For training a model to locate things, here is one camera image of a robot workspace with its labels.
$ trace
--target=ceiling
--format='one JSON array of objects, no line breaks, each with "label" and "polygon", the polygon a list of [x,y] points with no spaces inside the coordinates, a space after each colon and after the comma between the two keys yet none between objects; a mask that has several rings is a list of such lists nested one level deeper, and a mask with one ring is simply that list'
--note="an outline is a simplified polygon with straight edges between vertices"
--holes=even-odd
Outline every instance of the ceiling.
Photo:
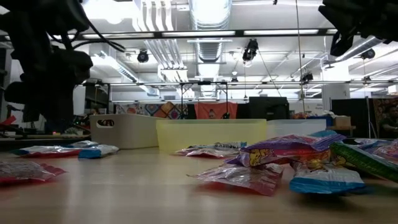
[{"label": "ceiling", "polygon": [[[116,2],[116,4],[124,4],[125,1]],[[276,6],[272,5],[270,0],[233,0],[231,16],[229,20],[229,29],[304,29],[304,28],[333,28],[319,12],[318,7],[322,1],[319,0],[298,0],[298,19],[295,1],[280,0]],[[96,8],[93,12],[87,12],[95,27],[102,33],[110,32],[135,32],[132,26],[132,19],[129,19],[129,11],[118,11],[117,5],[115,7],[101,7]],[[172,22],[175,30],[191,30],[190,12],[187,0],[172,0]],[[111,24],[106,18],[109,16],[123,16],[119,24]],[[249,38],[228,38],[232,42],[224,44],[223,49],[223,64],[220,65],[217,80],[230,81],[232,71],[238,73],[238,80],[240,82],[259,82],[269,81],[271,77],[275,81],[290,81],[300,78],[300,67],[308,62],[312,62],[303,72],[311,71],[314,74],[314,79],[321,79],[321,63],[320,60],[314,60],[320,54],[328,53],[331,45],[332,37],[301,37],[300,45],[297,37],[260,37],[257,38],[259,44],[259,54],[254,58],[251,67],[244,68],[242,62],[242,52],[248,44]],[[139,63],[137,61],[137,54],[140,49],[145,49],[146,45],[143,40],[119,40],[126,48],[126,53],[130,54],[127,57],[124,53],[118,53],[117,59],[132,70],[140,79],[140,82],[161,82],[158,72],[158,63],[155,58],[149,54],[149,61],[147,63]],[[184,65],[187,66],[187,77],[190,80],[198,80],[197,56],[193,44],[187,43],[187,39],[177,39],[180,54],[183,58]],[[376,58],[388,54],[393,50],[398,49],[397,43],[393,42],[389,45],[381,44],[373,48],[376,52]],[[393,53],[385,57],[373,59],[368,62],[365,61],[363,66],[362,59],[349,59],[349,74],[351,79],[361,79],[365,73],[371,73],[380,69],[398,64],[396,59],[398,53]],[[389,80],[397,77],[398,72],[392,70],[378,77],[378,80]],[[92,76],[102,78],[106,82],[128,82],[121,78],[121,75],[105,65],[95,65],[92,69]],[[361,88],[362,85],[351,86],[351,88]],[[373,88],[374,91],[383,91],[387,85],[378,85]],[[245,86],[231,86],[230,89],[242,89]],[[246,86],[247,89],[256,88],[258,91],[274,86]],[[297,86],[283,86],[285,89],[298,89]],[[320,86],[316,86],[315,91],[320,90]],[[119,87],[114,91],[143,91],[137,86]]]}]

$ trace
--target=white plastic bin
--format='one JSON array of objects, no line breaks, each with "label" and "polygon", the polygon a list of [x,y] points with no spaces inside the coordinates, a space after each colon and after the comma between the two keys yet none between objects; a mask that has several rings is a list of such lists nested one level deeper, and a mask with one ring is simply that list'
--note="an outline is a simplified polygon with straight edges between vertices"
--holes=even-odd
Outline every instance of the white plastic bin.
[{"label": "white plastic bin", "polygon": [[246,141],[254,144],[266,139],[264,119],[159,120],[157,137],[162,152],[175,152],[195,144]]},{"label": "white plastic bin", "polygon": [[324,119],[280,119],[267,122],[267,139],[287,134],[307,135],[326,130]]},{"label": "white plastic bin", "polygon": [[[163,118],[136,114],[90,116],[91,139],[120,149],[157,147],[156,121]],[[114,126],[101,126],[97,121],[111,120]]]}]

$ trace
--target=desk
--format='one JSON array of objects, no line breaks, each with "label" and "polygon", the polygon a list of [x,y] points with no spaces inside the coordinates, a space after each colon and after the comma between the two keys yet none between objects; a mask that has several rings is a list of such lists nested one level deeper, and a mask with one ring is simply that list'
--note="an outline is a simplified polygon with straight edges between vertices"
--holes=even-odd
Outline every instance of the desk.
[{"label": "desk", "polygon": [[221,160],[169,156],[157,149],[34,161],[68,173],[45,184],[0,188],[0,223],[398,223],[398,184],[386,180],[367,180],[382,189],[372,195],[312,197],[289,190],[293,170],[286,166],[276,194],[267,197],[208,190],[186,174]]},{"label": "desk", "polygon": [[327,130],[334,131],[349,131],[349,137],[353,136],[353,130],[356,129],[356,126],[329,126],[326,127]]}]

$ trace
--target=purple candy bag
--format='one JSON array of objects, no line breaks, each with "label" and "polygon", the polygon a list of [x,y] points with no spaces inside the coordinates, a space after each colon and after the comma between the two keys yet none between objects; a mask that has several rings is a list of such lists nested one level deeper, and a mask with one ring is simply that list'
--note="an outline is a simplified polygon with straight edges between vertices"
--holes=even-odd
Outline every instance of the purple candy bag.
[{"label": "purple candy bag", "polygon": [[244,147],[236,158],[227,163],[254,167],[269,163],[288,164],[293,161],[312,159],[328,161],[329,145],[344,139],[345,137],[340,134],[322,138],[290,134]]}]

